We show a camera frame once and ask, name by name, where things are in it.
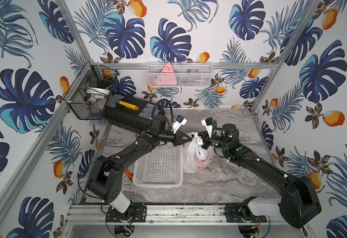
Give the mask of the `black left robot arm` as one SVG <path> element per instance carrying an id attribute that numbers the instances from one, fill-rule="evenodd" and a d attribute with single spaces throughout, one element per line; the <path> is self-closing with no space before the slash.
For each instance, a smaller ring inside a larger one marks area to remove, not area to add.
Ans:
<path id="1" fill-rule="evenodd" d="M 121 152 L 93 160 L 86 189 L 120 213 L 128 213 L 131 206 L 131 201 L 122 193 L 123 174 L 127 168 L 162 144 L 180 146 L 192 140 L 179 130 L 186 119 L 181 115 L 171 115 L 168 119 L 161 104 L 162 101 L 153 104 L 119 94 L 107 100 L 103 117 L 112 125 L 137 135 L 135 142 Z"/>

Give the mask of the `white plastic bag red print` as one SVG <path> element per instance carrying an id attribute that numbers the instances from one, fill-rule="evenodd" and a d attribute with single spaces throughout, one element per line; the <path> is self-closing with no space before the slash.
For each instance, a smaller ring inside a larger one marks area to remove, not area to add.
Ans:
<path id="1" fill-rule="evenodd" d="M 192 137 L 192 142 L 183 146 L 183 171 L 187 174 L 194 174 L 211 164 L 214 153 L 210 148 L 203 149 L 202 146 L 195 144 L 197 132 L 192 132 L 189 135 Z"/>

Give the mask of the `white perforated plastic basket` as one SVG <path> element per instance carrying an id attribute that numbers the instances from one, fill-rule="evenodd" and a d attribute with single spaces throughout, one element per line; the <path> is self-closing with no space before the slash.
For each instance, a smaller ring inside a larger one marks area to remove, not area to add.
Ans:
<path id="1" fill-rule="evenodd" d="M 133 184 L 137 187 L 175 188 L 182 182 L 182 146 L 158 146 L 135 162 Z"/>

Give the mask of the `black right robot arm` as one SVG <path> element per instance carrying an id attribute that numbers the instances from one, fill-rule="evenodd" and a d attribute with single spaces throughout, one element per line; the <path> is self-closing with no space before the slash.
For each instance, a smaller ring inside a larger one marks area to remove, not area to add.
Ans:
<path id="1" fill-rule="evenodd" d="M 221 128 L 212 118 L 202 120 L 205 131 L 198 135 L 203 140 L 202 147 L 219 148 L 228 162 L 247 169 L 269 184 L 281 199 L 268 208 L 253 208 L 248 206 L 256 216 L 278 215 L 294 228 L 302 228 L 322 212 L 318 195 L 311 180 L 306 177 L 296 177 L 261 159 L 250 148 L 240 143 L 239 130 L 234 124 L 225 124 Z"/>

